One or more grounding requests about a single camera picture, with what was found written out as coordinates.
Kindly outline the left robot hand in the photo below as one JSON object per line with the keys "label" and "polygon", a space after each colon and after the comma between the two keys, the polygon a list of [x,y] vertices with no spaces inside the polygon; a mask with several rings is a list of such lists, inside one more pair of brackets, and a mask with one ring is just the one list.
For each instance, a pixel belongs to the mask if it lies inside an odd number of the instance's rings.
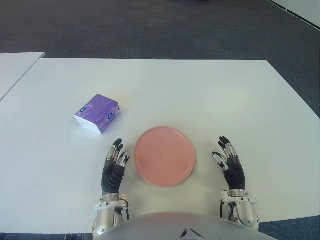
{"label": "left robot hand", "polygon": [[118,194],[125,174],[127,163],[130,159],[128,151],[123,150],[123,140],[118,138],[108,150],[102,177],[102,195]]}

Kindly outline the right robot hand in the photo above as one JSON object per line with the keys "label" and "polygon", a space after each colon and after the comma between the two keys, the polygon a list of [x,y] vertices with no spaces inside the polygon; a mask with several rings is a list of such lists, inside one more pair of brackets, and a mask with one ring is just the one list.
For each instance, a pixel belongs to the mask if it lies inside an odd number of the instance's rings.
{"label": "right robot hand", "polygon": [[212,157],[222,170],[229,189],[245,191],[245,173],[234,146],[225,136],[219,138],[218,144],[222,148],[224,155],[214,151]]}

